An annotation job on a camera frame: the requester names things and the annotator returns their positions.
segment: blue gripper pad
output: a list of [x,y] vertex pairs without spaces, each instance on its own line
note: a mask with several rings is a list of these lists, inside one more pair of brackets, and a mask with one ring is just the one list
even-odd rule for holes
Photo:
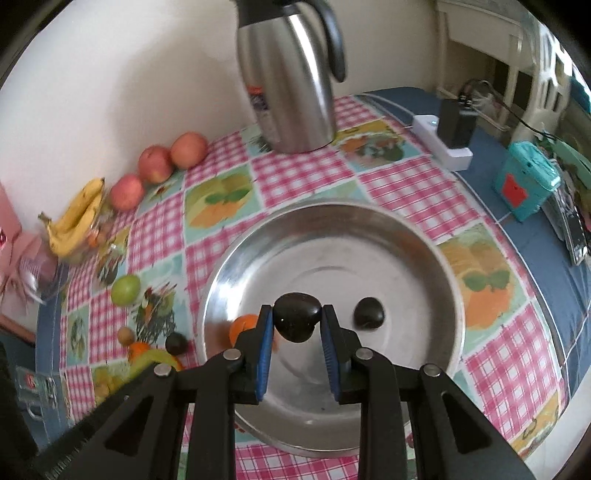
[[320,319],[320,338],[322,339],[322,351],[324,352],[324,363],[329,375],[330,391],[336,401],[340,398],[340,368],[336,355],[336,348],[330,331],[329,321],[324,309]]
[[261,351],[256,366],[256,399],[261,401],[267,391],[269,366],[271,365],[271,349],[273,346],[273,311],[269,309],[265,321],[265,331],[261,342]]

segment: pink checkered tablecloth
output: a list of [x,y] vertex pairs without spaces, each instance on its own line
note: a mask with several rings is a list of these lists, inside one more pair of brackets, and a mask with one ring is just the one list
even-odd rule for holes
[[[117,248],[72,268],[60,320],[60,371],[74,421],[102,400],[105,378],[125,379],[129,365],[116,332],[144,328],[138,322],[149,305],[153,346],[163,347],[172,325],[190,339],[181,362],[197,366],[197,312],[216,260],[270,212],[314,196],[372,202],[406,217],[441,246],[458,282],[458,258],[480,269],[491,283],[464,288],[466,344],[454,380],[517,451],[530,452],[547,434],[553,402],[561,406],[558,414],[565,405],[564,381],[535,285],[504,232],[396,120],[352,96],[337,99],[335,110],[335,141],[308,154],[270,151],[256,126],[212,142],[201,165],[174,174],[136,211],[117,217],[111,239]],[[220,196],[232,200],[212,200]],[[134,309],[115,307],[109,298],[114,279],[127,273],[139,275],[145,289]],[[158,309],[162,299],[171,305],[166,311]],[[236,435],[239,480],[356,476],[356,457],[302,458]],[[410,447],[408,454],[412,461]]]

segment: red label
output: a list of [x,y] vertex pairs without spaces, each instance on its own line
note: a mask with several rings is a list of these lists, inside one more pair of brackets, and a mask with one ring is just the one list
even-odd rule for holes
[[501,193],[513,208],[517,208],[528,197],[527,190],[515,181],[515,177],[511,173],[505,176],[505,183]]
[[260,95],[262,93],[262,87],[255,87],[254,85],[247,85],[246,91],[249,95]]

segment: banana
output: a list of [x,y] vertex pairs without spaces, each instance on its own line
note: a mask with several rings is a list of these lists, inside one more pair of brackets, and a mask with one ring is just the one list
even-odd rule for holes
[[56,232],[55,224],[51,221],[46,223],[46,229],[49,235],[49,247],[53,253],[60,258],[67,257],[82,243],[90,225],[95,219],[102,199],[103,196],[100,192],[96,194],[86,211],[80,217],[78,223],[65,233]]
[[[105,179],[93,179],[88,182],[70,202],[64,215],[59,220],[51,223],[53,231],[57,234],[65,234],[76,227],[90,203],[97,194],[102,192],[104,186]],[[51,222],[51,219],[43,212],[39,214],[39,220],[45,223],[45,225],[47,225],[47,222]]]

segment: black charger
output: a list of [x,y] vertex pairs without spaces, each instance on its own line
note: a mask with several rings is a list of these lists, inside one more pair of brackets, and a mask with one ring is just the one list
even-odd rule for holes
[[446,98],[441,102],[437,136],[447,148],[464,148],[472,139],[478,112],[472,101],[460,95],[457,100]]

